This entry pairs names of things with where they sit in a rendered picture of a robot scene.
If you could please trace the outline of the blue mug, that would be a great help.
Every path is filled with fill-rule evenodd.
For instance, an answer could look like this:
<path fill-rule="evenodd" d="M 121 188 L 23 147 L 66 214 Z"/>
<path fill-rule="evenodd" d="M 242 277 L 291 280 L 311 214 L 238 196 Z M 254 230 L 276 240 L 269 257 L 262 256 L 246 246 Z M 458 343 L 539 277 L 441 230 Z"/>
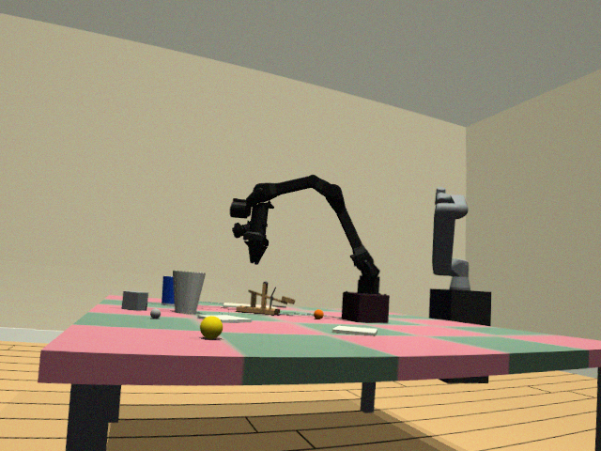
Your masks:
<path fill-rule="evenodd" d="M 163 277 L 162 305 L 173 305 L 174 306 L 173 276 L 164 276 Z"/>

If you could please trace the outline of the yellow ball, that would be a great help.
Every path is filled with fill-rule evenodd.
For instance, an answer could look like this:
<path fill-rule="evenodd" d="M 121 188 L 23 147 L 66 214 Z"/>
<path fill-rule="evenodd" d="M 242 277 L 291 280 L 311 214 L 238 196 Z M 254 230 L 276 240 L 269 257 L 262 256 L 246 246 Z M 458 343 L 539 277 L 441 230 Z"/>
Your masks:
<path fill-rule="evenodd" d="M 205 338 L 214 339 L 221 334 L 223 324 L 216 317 L 207 317 L 201 322 L 200 330 Z"/>

